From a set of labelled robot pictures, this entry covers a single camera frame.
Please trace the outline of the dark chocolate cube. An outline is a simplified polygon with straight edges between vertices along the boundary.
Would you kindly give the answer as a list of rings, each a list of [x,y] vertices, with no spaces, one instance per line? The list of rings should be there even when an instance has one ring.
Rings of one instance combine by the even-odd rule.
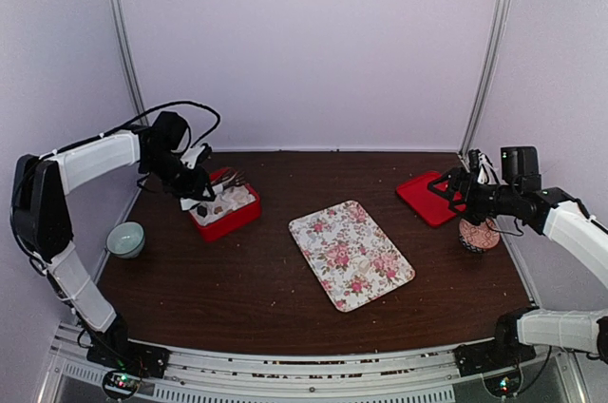
[[[208,216],[208,210],[207,210],[207,208],[205,206],[199,205],[197,207],[197,214],[199,216],[201,216],[202,218],[206,218]]]

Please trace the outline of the red box lid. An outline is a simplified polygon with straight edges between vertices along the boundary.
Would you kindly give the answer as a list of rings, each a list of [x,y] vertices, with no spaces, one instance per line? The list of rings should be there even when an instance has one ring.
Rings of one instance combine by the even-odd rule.
[[[427,225],[437,228],[465,211],[464,204],[457,205],[457,213],[449,208],[449,201],[428,189],[430,182],[442,176],[428,171],[396,187],[396,195],[402,199]]]

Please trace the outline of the white cube chocolate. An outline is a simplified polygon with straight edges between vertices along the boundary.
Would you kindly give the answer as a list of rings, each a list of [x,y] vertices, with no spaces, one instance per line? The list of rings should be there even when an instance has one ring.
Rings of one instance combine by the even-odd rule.
[[[361,259],[357,263],[357,270],[362,274],[366,274],[370,270],[370,266],[371,264],[367,259]]]

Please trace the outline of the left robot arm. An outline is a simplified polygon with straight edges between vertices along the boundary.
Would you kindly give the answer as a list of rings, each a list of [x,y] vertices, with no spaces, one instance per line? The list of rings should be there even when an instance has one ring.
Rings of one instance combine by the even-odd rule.
[[[184,210],[213,200],[216,192],[203,166],[212,153],[206,141],[210,133],[193,138],[190,124],[175,112],[177,106],[174,101],[152,107],[156,119],[150,125],[134,117],[46,154],[26,154],[15,166],[9,223],[17,245],[117,369],[130,367],[137,350],[128,341],[123,316],[81,261],[67,197],[89,182],[134,166],[141,175],[158,178]]]

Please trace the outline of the red chocolate box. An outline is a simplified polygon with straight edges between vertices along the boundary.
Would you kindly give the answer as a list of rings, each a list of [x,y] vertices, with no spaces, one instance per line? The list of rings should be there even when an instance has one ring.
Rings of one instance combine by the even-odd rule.
[[[232,167],[224,167],[211,174],[211,181],[223,171]],[[208,210],[208,216],[202,218],[197,214],[197,207],[203,205]],[[261,215],[261,200],[255,189],[245,183],[219,194],[214,201],[205,201],[196,208],[189,210],[191,221],[196,226],[205,242],[219,240],[244,225],[257,220]],[[223,207],[223,212],[214,213],[214,208]]]

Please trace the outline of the black white kitchen tongs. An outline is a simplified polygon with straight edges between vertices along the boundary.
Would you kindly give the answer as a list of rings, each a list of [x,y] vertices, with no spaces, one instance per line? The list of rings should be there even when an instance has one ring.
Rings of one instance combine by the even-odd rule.
[[[246,178],[243,171],[228,168],[213,181],[210,181],[210,186],[205,187],[201,200],[181,199],[180,208],[182,211],[192,210],[202,202],[212,202],[224,191],[233,187],[243,186],[245,183]]]

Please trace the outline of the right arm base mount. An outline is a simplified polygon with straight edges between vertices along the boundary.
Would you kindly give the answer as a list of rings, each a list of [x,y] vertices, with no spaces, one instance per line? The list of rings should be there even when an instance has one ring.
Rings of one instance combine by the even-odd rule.
[[[496,339],[462,344],[453,354],[461,377],[479,375],[484,388],[501,399],[523,390],[522,365],[536,357],[532,346],[504,346]]]

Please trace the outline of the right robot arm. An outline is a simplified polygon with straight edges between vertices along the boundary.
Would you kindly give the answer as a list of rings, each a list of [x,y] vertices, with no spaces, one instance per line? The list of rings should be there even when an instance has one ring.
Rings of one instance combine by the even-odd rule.
[[[500,176],[472,149],[465,166],[437,176],[427,189],[444,199],[448,209],[472,225],[511,218],[559,247],[599,283],[607,282],[607,228],[583,201],[559,187],[542,184],[536,147],[504,146]],[[487,358],[503,367],[525,347],[557,347],[607,359],[607,310],[522,308],[499,318]]]

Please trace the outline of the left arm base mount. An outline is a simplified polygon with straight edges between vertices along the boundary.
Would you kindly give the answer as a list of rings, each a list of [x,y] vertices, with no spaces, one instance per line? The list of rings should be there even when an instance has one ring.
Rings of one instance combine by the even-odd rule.
[[[102,339],[93,336],[86,353],[89,362],[103,365],[101,387],[115,401],[134,396],[148,378],[163,378],[168,365],[168,349],[128,341],[126,350],[118,352]]]

